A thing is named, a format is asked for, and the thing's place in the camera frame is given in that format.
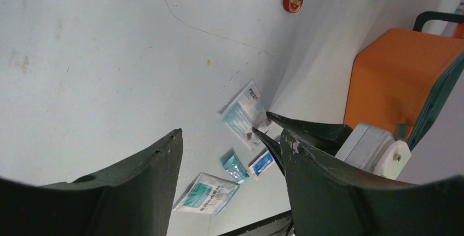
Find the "thin crack line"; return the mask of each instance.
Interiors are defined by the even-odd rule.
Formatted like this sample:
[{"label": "thin crack line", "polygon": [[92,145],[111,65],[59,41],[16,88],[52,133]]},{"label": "thin crack line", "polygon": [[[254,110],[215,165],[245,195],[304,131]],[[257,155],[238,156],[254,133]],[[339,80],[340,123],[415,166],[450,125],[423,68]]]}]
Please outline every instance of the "thin crack line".
[{"label": "thin crack line", "polygon": [[270,53],[266,52],[265,50],[263,50],[263,49],[261,49],[261,48],[258,48],[258,47],[256,47],[256,46],[252,46],[252,45],[247,44],[247,43],[243,43],[243,42],[240,42],[240,41],[237,41],[237,40],[234,40],[234,39],[230,39],[230,38],[227,38],[227,37],[224,37],[224,36],[220,36],[220,35],[217,35],[217,34],[214,34],[214,33],[211,33],[211,32],[205,31],[205,30],[202,30],[202,29],[200,29],[200,28],[196,28],[196,27],[194,27],[194,26],[192,26],[192,25],[190,25],[190,24],[187,24],[187,23],[185,23],[183,20],[179,19],[179,17],[177,17],[177,16],[172,12],[171,8],[169,7],[169,4],[167,3],[167,0],[164,0],[164,3],[166,3],[167,9],[168,9],[169,12],[171,13],[171,15],[174,16],[174,18],[176,18],[178,21],[180,21],[180,22],[183,23],[184,25],[186,25],[186,26],[188,26],[188,27],[190,27],[190,28],[192,28],[192,29],[194,29],[194,30],[197,30],[197,31],[200,31],[200,32],[204,32],[204,33],[207,33],[207,34],[210,34],[210,35],[213,35],[213,36],[222,38],[222,39],[226,39],[226,40],[231,41],[231,42],[240,43],[240,44],[242,44],[242,45],[245,45],[245,46],[248,46],[248,47],[251,47],[251,48],[260,50],[260,51],[262,51],[263,53],[265,53],[265,54],[267,54],[267,55],[269,55],[269,56],[271,56],[271,57],[275,57],[275,56],[273,56],[272,54],[270,54]]}]

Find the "screw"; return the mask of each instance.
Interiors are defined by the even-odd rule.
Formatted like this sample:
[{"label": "screw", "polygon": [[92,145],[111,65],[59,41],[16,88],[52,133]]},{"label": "screw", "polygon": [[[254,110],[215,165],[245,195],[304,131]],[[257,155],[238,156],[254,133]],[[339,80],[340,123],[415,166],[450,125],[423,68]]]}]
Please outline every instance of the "screw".
[{"label": "screw", "polygon": [[401,160],[401,155],[400,154],[393,155],[393,160],[399,162]]}]

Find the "white tabletop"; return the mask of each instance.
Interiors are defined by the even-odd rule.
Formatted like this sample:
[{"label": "white tabletop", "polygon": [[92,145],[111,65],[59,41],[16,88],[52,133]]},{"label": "white tabletop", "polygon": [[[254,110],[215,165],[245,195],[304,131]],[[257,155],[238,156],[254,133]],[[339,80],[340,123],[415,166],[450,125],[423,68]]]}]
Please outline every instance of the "white tabletop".
[{"label": "white tabletop", "polygon": [[[356,54],[459,0],[0,0],[0,175],[73,181],[182,128],[176,199],[248,148],[218,111],[250,80],[266,106],[343,121]],[[173,212],[169,236],[219,235],[289,209],[276,166],[218,216]]]}]

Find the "white and teal packet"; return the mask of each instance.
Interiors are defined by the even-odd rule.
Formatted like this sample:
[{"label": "white and teal packet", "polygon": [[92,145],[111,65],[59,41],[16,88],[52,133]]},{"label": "white and teal packet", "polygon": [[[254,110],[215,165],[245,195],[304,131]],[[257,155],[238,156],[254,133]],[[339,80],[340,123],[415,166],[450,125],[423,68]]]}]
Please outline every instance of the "white and teal packet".
[{"label": "white and teal packet", "polygon": [[239,188],[235,182],[200,173],[172,209],[218,215]]},{"label": "white and teal packet", "polygon": [[272,121],[266,116],[266,109],[253,81],[250,81],[225,109],[222,113],[222,121],[245,142],[251,151],[262,145],[252,128],[266,133],[272,127]]}]

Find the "packet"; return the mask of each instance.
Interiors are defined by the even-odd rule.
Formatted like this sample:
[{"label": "packet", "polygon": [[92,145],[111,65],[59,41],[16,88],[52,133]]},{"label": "packet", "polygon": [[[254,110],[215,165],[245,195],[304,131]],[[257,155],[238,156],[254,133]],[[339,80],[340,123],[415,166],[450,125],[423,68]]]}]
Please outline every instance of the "packet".
[{"label": "packet", "polygon": [[255,127],[266,133],[272,127],[272,121],[266,116],[266,109],[264,109],[258,88],[253,81],[246,85],[221,116],[222,121],[243,140],[251,151],[262,144],[252,128]]},{"label": "packet", "polygon": [[258,180],[259,175],[264,172],[268,167],[274,164],[274,158],[272,157],[271,153],[266,149],[257,160],[255,160],[250,165],[251,175]]},{"label": "packet", "polygon": [[172,209],[218,215],[239,188],[235,182],[200,173]]},{"label": "packet", "polygon": [[238,184],[243,184],[250,178],[243,165],[240,163],[237,154],[233,154],[224,164],[224,169],[234,178]]}]

